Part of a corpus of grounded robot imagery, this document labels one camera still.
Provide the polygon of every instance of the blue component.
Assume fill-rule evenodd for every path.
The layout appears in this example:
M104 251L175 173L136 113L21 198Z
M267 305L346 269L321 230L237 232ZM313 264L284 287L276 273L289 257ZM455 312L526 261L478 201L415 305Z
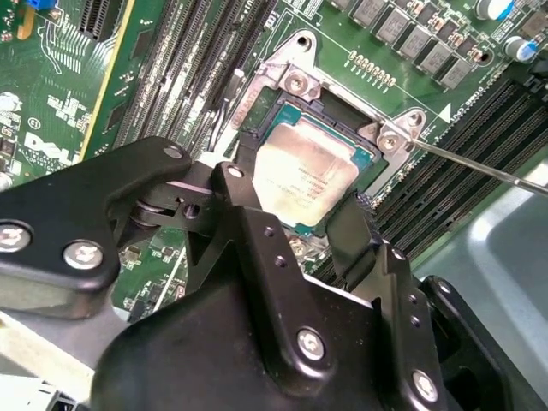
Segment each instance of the blue component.
M511 1L508 4L508 7L505 10L503 10L503 12L497 17L497 20L504 20L506 17L509 16L513 8L514 8L514 1Z
M54 9L57 0L27 0L27 4L36 10Z
M537 55L539 46L533 41L527 41L517 51L517 60L519 62L527 62Z

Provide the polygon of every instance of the motherboard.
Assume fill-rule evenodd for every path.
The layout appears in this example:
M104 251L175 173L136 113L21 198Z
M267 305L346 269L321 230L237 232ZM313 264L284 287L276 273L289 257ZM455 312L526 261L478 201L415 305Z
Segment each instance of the motherboard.
M0 0L0 189L160 135L253 175L303 272L344 287L325 232L349 195L414 259L496 188L467 194L471 176L403 140L512 172L546 146L546 108L510 107L502 82L547 52L547 16L543 0ZM502 103L528 129L482 146L492 113L474 113ZM121 262L112 300L128 321L185 295L182 232Z

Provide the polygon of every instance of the green circuit board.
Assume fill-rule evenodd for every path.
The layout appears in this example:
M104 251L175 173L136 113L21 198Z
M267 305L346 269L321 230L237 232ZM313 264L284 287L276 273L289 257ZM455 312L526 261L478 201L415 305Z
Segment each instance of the green circuit board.
M112 35L101 41L79 30L90 1L59 0L54 9L31 12L23 0L0 0L0 135L9 143L0 146L0 172L15 185L151 134L198 157L215 120L210 103L238 59L246 57L238 65L245 77L229 115L259 65L300 30L318 42L316 67L361 101L388 118L422 109L421 138L430 142L442 139L509 65L504 53L509 37L534 40L540 49L546 45L545 27L535 33L531 28L532 18L544 13L538 0L519 0L503 21L476 18L474 0L386 2L390 8L383 19L402 10L408 30L423 27L432 42L447 45L448 58L469 67L453 88L444 74L429 73L404 56L402 40L387 44L381 23L360 22L361 0L127 0ZM417 10L427 4L435 4L437 13L420 22ZM456 28L442 39L447 21ZM466 41L469 50L460 52ZM277 96L264 89L244 128L257 128ZM416 154L409 164L419 159ZM357 187L366 188L375 173L374 168L362 173ZM382 201L401 179L394 175L375 200ZM163 229L135 247L139 250L122 253L113 302L131 312L141 301L141 315L147 315L160 300L149 300L151 289L162 290L160 305L184 295L184 241L182 233ZM313 273L326 255L306 261L303 270Z

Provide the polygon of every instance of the ram slot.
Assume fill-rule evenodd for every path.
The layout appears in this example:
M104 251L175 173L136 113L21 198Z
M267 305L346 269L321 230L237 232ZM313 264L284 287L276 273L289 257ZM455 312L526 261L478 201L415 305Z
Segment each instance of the ram slot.
M183 64L190 55L193 44L200 36L200 31L206 22L207 12L212 4L213 2L206 0L200 0L194 3L194 7L188 19L188 26L182 33L182 36L177 40L175 52L171 56L167 72L163 78L162 84L165 86L160 87L158 94L152 102L152 108L146 119L146 126L141 133L141 138L147 137L148 135L162 135L159 132L159 129L163 116L165 115L166 101L174 89L177 76L182 74Z
M507 157L508 163L505 164L504 170L509 173L516 172L524 164L524 158L532 157L540 149L545 147L547 143L548 131L544 131L542 135L537 137L534 142L529 144L526 148L523 148L524 144L521 143L518 147L515 147L515 150ZM466 190L467 193L473 193L474 195L465 197L465 200L459 204L459 207L456 210L447 211L448 216L444 217L443 223L433 226L427 225L426 227L428 230L423 231L421 235L411 237L409 241L404 241L402 239L402 247L409 250L409 258L413 259L425 252L441 235L448 232L455 221L462 221L465 219L470 212L474 210L474 207L499 185L499 181L486 176L476 176L474 179L467 179L466 185L463 183L460 189Z
M500 133L499 130L507 129L515 124L524 111L526 111L526 105L523 105L521 101L512 104L512 109L509 111L509 116L504 118L498 118L495 122L482 133L481 139L469 139L465 145L461 147L462 155L466 158L474 158L478 153L485 152L493 140L496 140L496 136ZM450 184L456 179L460 179L458 172L462 170L459 164L452 163L450 161L443 161L438 165L436 171L432 173L432 179L436 181L436 184L428 185L425 190L417 190L413 196L407 197L407 206L402 209L402 212L394 215L389 222L387 230L384 235L390 238L398 239L396 232L399 231L399 227L404 226L409 221L414 221L423 212L425 206L430 206L432 202L438 197L438 194L444 191Z
M503 84L499 87L493 86L488 91L489 94L485 104L483 104L485 107L483 111L475 110L473 117L464 125L464 127L458 122L450 129L438 144L441 148L456 152L462 144L472 137L474 130L482 122L485 122L487 117L491 117L497 110L497 107L510 99L514 92L519 89L517 85L511 84L509 81L501 80L501 83ZM406 204L405 198L417 188L426 185L432 178L434 171L442 162L443 160L437 156L425 156L422 158L417 167L411 171L403 182L397 184L390 195L383 200L379 207L377 207L376 213L379 224L392 218L394 214L404 208Z
M210 79L211 72L218 65L221 54L227 50L229 44L234 41L235 18L238 16L243 5L243 0L231 4L230 7L225 7L221 16L221 23L215 28L212 37L215 41L209 42L206 49L206 54L200 65L196 67L197 75L195 75L188 85L188 89L181 92L181 103L172 116L173 122L167 133L170 140L179 140L185 123L194 107L198 97L204 92L207 81ZM184 144L185 148L192 151L193 147Z
M248 11L247 19L241 26L241 30L237 33L231 50L227 52L227 59L223 62L223 66L218 74L211 79L211 86L205 96L204 106L201 109L202 113L207 110L219 110L226 84L230 81L230 77L235 69L244 67L253 47L264 32L266 21L276 6L276 0L267 0L265 2L255 1L252 4L251 9ZM201 145L205 139L205 134L197 135L191 130L188 141L190 141L189 145L194 148L194 145Z
M223 96L224 87L229 83L230 77L236 69L243 69L251 51L259 41L259 37L265 31L265 24L272 11L277 6L277 0L255 1L249 10L249 17L243 31L240 31L233 50L230 51L231 61L225 65L223 72L213 81L210 94L206 100L205 108L216 106Z
M148 116L158 84L173 54L176 41L187 25L194 1L182 3L181 0L170 0L159 25L156 44L152 47L146 64L140 71L140 84L126 112L116 136L115 146L123 146L141 135L143 124Z
M546 109L517 88L503 88L496 105L489 105L473 122L459 130L459 153L482 164L515 172L534 154L530 147L548 143ZM426 155L426 160L435 156ZM499 182L480 173L436 158L428 186L417 185L402 198L401 210L379 221L385 238L409 258L424 252L439 236L461 223Z

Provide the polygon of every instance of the black metal clamp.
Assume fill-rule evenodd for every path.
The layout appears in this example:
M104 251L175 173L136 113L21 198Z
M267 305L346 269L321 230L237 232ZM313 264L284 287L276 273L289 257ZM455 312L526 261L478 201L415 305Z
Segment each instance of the black metal clamp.
M104 306L120 247L160 226L188 233L190 295L115 338L98 363L94 409L179 409L182 389L189 409L468 409L446 379L470 361L490 395L508 391L489 353L503 354L469 353L481 349L478 325L467 334L471 323L459 319L467 349L440 356L436 320L466 312L465 304L428 281L426 298L405 256L382 241L355 199L327 235L337 274L372 309L303 278L246 172L193 164L164 139L14 188L0 195L0 212L0 308L52 322ZM497 409L511 403L505 396Z

